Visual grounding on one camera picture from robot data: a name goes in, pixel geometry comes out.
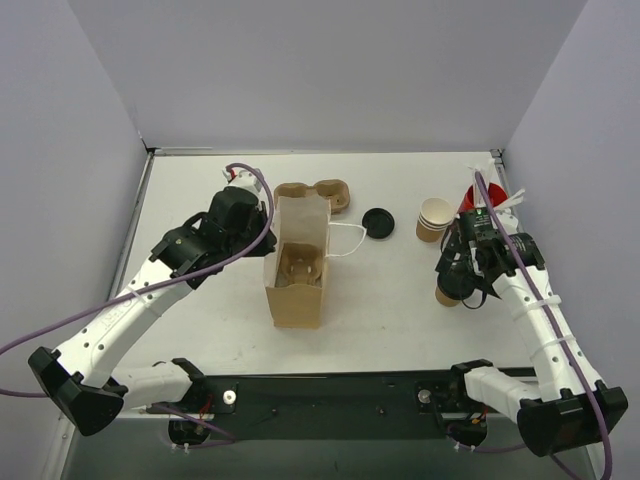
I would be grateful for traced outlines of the black coffee cup lid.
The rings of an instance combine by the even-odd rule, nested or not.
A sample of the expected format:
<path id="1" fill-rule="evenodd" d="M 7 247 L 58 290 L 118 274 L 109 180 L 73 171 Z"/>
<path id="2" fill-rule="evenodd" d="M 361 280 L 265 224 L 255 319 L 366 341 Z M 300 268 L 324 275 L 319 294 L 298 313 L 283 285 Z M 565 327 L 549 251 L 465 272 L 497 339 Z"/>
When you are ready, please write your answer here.
<path id="1" fill-rule="evenodd" d="M 437 286 L 446 297 L 459 301 L 468 299 L 475 290 L 473 283 L 469 282 L 469 278 L 456 270 L 439 272 Z"/>

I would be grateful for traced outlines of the brown paper coffee cup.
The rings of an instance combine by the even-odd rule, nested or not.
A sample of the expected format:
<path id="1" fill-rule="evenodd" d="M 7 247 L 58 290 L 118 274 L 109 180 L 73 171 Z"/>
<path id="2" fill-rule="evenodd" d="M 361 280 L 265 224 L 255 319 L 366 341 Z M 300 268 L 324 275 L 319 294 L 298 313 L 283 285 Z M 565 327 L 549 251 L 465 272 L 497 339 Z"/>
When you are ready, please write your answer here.
<path id="1" fill-rule="evenodd" d="M 459 300 L 447 296 L 439 286 L 435 288 L 436 300 L 445 307 L 454 307 L 460 303 Z"/>

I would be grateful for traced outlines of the brown paper bag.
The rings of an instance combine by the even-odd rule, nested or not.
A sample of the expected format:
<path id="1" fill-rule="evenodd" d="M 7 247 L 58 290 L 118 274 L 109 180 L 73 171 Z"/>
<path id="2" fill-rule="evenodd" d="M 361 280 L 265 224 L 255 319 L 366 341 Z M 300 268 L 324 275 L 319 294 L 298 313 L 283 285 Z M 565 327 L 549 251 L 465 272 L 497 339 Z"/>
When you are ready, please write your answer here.
<path id="1" fill-rule="evenodd" d="M 341 253 L 330 250 L 333 227 L 355 229 L 359 238 Z M 317 329 L 322 323 L 328 260 L 355 253 L 366 229 L 333 222 L 330 202 L 315 194 L 278 199 L 272 224 L 275 251 L 264 258 L 263 280 L 273 325 L 277 328 Z"/>

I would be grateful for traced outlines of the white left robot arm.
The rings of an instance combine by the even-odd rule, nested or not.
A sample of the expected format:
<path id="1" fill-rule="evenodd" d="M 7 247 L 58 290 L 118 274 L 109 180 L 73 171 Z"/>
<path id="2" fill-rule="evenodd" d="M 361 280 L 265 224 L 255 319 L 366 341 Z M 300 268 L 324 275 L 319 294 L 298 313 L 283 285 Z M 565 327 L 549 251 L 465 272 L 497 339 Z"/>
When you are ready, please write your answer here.
<path id="1" fill-rule="evenodd" d="M 228 186 L 209 209 L 166 232 L 121 294 L 76 335 L 28 359 L 38 383 L 84 436 L 107 427 L 128 408 L 174 403 L 193 411 L 204 402 L 203 374 L 189 361 L 160 361 L 127 370 L 119 363 L 167 310 L 206 278 L 242 257 L 275 249 L 273 201 Z"/>

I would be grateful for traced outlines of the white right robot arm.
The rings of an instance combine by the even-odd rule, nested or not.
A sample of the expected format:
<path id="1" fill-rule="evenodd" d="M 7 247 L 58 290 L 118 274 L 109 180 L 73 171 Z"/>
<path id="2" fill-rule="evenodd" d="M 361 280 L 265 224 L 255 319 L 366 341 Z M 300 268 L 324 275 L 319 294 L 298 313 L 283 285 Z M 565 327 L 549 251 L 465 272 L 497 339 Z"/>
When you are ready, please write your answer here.
<path id="1" fill-rule="evenodd" d="M 586 359 L 533 238 L 503 235 L 485 207 L 468 210 L 449 228 L 436 272 L 443 304 L 480 293 L 507 305 L 537 379 L 530 387 L 487 360 L 460 363 L 451 369 L 453 400 L 481 403 L 510 418 L 539 457 L 602 443 L 626 412 L 627 397 L 608 387 Z"/>

